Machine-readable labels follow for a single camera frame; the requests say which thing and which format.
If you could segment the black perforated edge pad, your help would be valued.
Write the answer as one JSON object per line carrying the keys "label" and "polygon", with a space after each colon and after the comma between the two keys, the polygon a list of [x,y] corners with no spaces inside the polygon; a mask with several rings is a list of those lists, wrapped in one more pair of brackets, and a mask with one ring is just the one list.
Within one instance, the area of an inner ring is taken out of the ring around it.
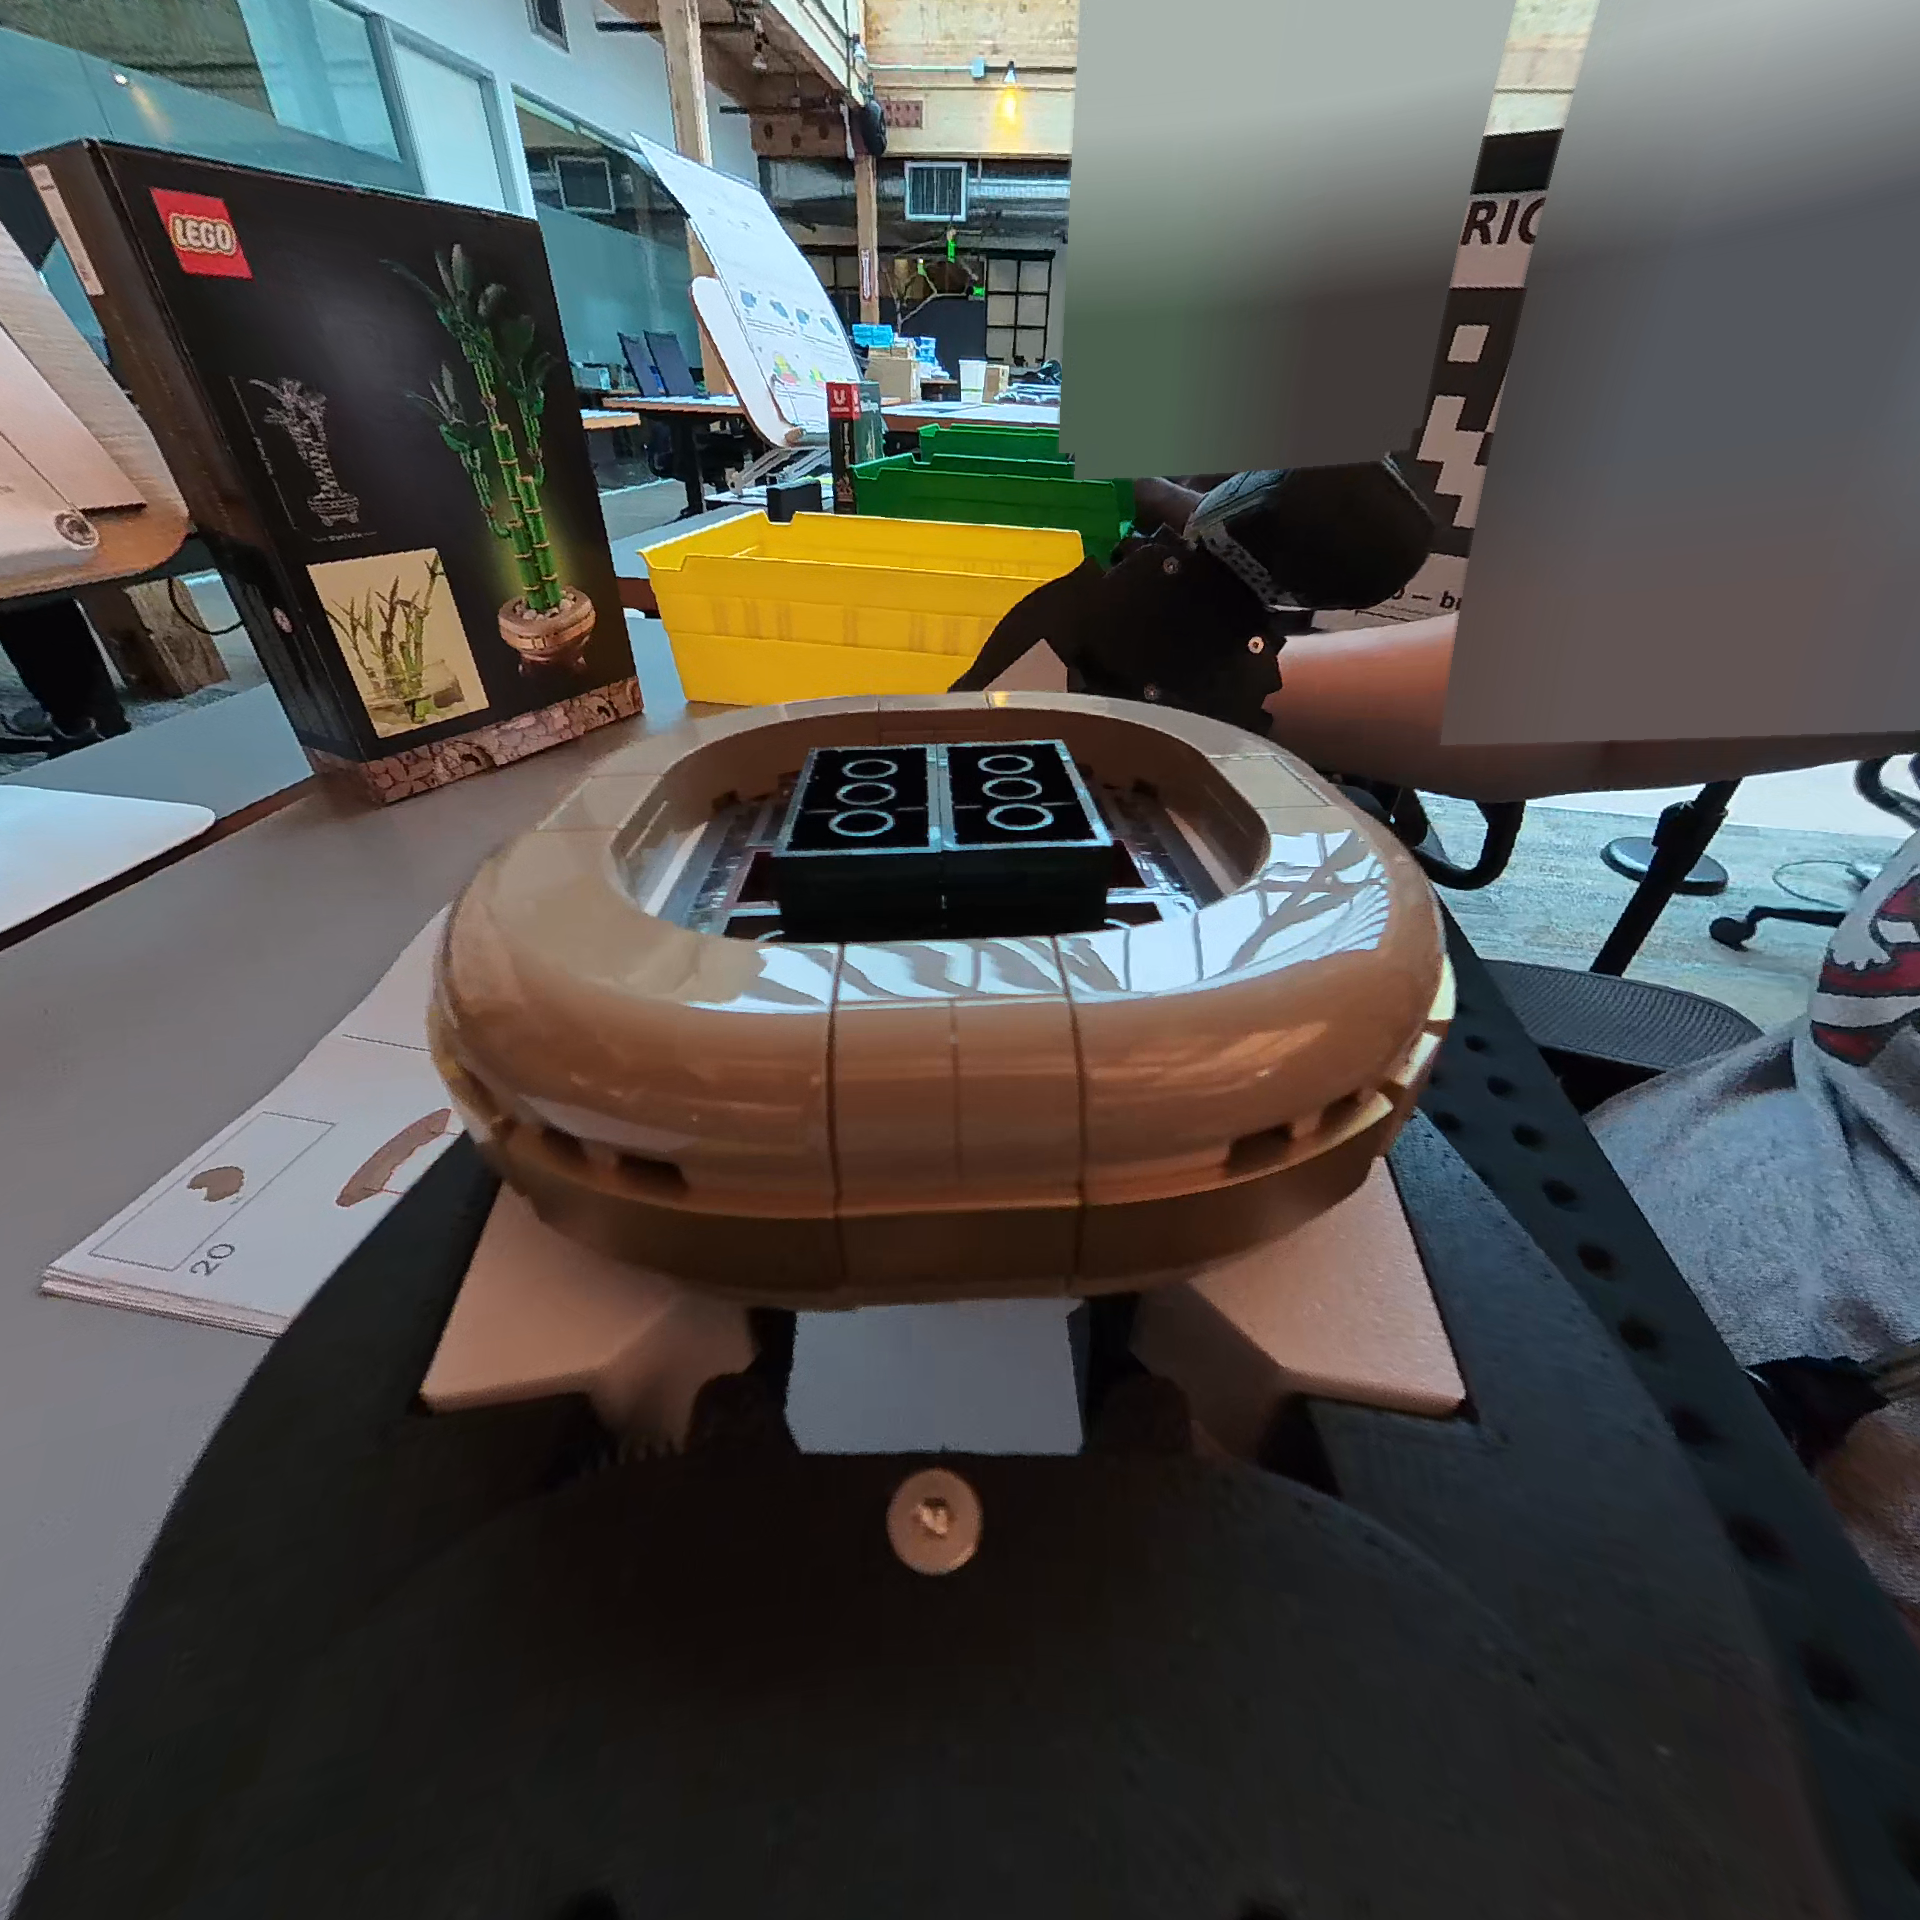
{"label": "black perforated edge pad", "polygon": [[1915,1647],[1510,1013],[1445,918],[1456,1014],[1421,1111],[1599,1324],[1756,1603],[1855,1916],[1918,1916]]}

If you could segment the tan brick pot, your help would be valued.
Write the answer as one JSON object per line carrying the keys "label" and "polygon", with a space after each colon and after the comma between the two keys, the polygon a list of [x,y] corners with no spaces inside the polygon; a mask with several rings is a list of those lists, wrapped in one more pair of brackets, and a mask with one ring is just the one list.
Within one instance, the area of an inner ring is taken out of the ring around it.
{"label": "tan brick pot", "polygon": [[[1215,896],[1099,929],[694,928],[724,805],[811,749],[1060,739]],[[539,1219],[744,1304],[1094,1295],[1300,1230],[1391,1145],[1454,1017],[1425,876],[1269,740],[1087,695],[696,717],[592,767],[451,908],[428,1045]]]}

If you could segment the green plastic bin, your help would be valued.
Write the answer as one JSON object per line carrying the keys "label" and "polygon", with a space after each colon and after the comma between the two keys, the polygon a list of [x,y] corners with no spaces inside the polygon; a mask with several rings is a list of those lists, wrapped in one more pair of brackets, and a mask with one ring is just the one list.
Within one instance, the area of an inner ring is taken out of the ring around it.
{"label": "green plastic bin", "polygon": [[1041,424],[925,422],[917,449],[854,463],[849,485],[861,513],[1070,531],[1097,561],[1135,528],[1134,483],[1078,477]]}

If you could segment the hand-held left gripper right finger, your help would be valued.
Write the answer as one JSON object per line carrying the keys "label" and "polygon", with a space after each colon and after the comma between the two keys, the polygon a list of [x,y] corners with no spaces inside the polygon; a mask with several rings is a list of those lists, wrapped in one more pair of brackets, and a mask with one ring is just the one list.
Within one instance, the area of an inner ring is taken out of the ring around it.
{"label": "hand-held left gripper right finger", "polygon": [[1293,1398],[1425,1420],[1467,1398],[1382,1161],[1289,1236],[1142,1293],[1134,1351],[1211,1438],[1263,1438]]}

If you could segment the small black red box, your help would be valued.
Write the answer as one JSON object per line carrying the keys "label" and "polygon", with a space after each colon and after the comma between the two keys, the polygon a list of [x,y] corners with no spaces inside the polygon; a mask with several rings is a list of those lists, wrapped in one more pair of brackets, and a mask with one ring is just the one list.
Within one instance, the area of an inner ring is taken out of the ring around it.
{"label": "small black red box", "polygon": [[854,469],[883,457],[885,420],[879,385],[871,379],[835,379],[823,385],[831,473],[831,512],[856,512]]}

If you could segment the black white marker sign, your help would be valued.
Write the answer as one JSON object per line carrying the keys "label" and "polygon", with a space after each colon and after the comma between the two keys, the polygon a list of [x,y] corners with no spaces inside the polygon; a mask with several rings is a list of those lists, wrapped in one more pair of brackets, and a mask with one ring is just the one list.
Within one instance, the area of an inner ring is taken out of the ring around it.
{"label": "black white marker sign", "polygon": [[1454,612],[1464,592],[1496,405],[1559,140],[1559,131],[1501,133],[1479,147],[1429,408],[1411,445],[1411,470],[1429,497],[1433,534],[1425,564],[1396,604],[1407,617]]}

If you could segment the person's grey shirt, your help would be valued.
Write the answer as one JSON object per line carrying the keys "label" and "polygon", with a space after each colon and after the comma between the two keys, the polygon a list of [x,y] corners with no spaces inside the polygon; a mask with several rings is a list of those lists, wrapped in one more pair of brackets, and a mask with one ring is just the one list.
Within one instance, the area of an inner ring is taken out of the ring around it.
{"label": "person's grey shirt", "polygon": [[1591,1132],[1743,1363],[1918,1335],[1918,841],[1789,1025],[1625,1091]]}

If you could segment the white instruction booklet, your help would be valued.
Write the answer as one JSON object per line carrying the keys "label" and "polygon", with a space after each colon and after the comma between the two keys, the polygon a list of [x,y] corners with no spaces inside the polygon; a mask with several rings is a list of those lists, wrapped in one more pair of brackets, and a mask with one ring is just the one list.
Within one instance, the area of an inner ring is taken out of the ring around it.
{"label": "white instruction booklet", "polygon": [[55,1260],[40,1291],[281,1333],[462,1132],[425,1046],[445,918],[271,1092]]}

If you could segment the black bamboo set box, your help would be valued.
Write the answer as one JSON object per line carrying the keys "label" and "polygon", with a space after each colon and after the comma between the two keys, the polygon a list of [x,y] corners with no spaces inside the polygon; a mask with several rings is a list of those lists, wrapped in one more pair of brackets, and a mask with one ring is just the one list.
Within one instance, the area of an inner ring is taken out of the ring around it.
{"label": "black bamboo set box", "polygon": [[27,172],[319,776],[407,800],[639,710],[537,224],[95,140]]}

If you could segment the person's right forearm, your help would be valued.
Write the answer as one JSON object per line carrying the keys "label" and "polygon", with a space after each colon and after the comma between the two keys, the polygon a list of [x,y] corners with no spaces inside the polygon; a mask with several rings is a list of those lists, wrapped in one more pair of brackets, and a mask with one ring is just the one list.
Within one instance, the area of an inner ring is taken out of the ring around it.
{"label": "person's right forearm", "polygon": [[1309,765],[1473,803],[1764,776],[1912,753],[1915,734],[1446,745],[1443,717],[1456,617],[1309,630],[1277,655],[1271,735]]}

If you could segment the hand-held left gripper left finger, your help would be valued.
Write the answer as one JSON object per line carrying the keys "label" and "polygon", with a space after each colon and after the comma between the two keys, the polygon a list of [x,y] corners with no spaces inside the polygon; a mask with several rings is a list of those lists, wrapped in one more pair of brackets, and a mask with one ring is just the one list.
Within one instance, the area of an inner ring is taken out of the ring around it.
{"label": "hand-held left gripper left finger", "polygon": [[699,1387],[752,1360],[741,1304],[598,1254],[501,1189],[421,1400],[456,1411],[583,1395],[606,1427],[685,1427]]}

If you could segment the black mesh chair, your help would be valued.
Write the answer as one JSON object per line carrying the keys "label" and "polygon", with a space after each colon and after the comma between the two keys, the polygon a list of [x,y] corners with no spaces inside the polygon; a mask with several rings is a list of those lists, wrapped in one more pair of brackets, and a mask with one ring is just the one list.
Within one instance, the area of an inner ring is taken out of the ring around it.
{"label": "black mesh chair", "polygon": [[1737,781],[1710,781],[1669,805],[1647,838],[1603,853],[1636,889],[1585,969],[1484,960],[1500,995],[1579,1111],[1660,1071],[1693,1068],[1749,1041],[1758,1029],[1732,1006],[1625,973],[1654,921],[1696,871],[1726,822]]}

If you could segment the yellow plastic bin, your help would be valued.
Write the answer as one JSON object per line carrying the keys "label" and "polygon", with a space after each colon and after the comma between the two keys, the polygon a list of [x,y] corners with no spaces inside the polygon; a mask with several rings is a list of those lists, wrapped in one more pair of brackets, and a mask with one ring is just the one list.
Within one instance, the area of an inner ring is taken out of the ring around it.
{"label": "yellow plastic bin", "polygon": [[1004,614],[1073,571],[1065,531],[761,512],[644,552],[694,703],[947,693]]}

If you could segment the white stand base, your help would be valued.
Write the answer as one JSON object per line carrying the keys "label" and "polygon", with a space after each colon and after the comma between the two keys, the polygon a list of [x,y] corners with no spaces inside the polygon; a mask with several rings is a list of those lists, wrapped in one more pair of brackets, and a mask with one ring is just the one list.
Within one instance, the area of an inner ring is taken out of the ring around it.
{"label": "white stand base", "polygon": [[1,783],[1,932],[16,932],[216,825],[168,800]]}

